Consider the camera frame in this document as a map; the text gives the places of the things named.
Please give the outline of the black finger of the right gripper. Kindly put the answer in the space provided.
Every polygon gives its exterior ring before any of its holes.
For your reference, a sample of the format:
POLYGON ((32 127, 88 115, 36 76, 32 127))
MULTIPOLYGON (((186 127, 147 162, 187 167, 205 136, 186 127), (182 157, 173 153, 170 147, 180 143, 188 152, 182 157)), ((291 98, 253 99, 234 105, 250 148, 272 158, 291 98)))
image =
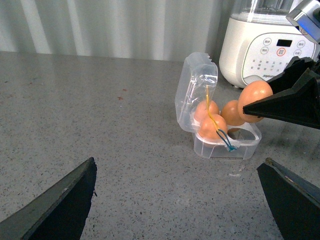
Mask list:
POLYGON ((310 57, 299 58, 294 56, 283 72, 277 74, 267 81, 274 94, 288 90, 298 81, 307 69, 316 69, 320 67, 320 60, 313 60, 310 57))
POLYGON ((247 115, 320 128, 320 75, 307 69, 289 89, 250 103, 247 115))

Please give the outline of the grey other gripper body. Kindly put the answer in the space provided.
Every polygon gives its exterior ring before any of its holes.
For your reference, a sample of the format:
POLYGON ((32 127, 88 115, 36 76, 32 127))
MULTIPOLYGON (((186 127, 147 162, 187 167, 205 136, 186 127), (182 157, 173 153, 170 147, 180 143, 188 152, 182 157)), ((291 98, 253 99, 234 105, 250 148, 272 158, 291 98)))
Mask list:
POLYGON ((309 41, 320 43, 320 1, 303 0, 286 19, 309 41))

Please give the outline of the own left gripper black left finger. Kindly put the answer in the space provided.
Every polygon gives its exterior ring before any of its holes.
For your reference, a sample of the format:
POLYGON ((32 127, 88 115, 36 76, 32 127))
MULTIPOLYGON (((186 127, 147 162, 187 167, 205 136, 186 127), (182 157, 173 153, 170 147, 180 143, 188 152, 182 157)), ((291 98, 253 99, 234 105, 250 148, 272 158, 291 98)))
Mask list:
POLYGON ((2 240, 79 240, 97 179, 93 157, 0 223, 2 240))

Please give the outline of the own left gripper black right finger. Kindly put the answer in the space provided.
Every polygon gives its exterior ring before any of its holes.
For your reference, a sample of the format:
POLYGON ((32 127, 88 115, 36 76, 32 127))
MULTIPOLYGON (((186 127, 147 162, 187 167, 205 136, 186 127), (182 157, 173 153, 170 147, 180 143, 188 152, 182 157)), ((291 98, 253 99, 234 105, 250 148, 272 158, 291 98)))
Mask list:
POLYGON ((257 172, 283 239, 318 240, 320 188, 269 157, 257 172))

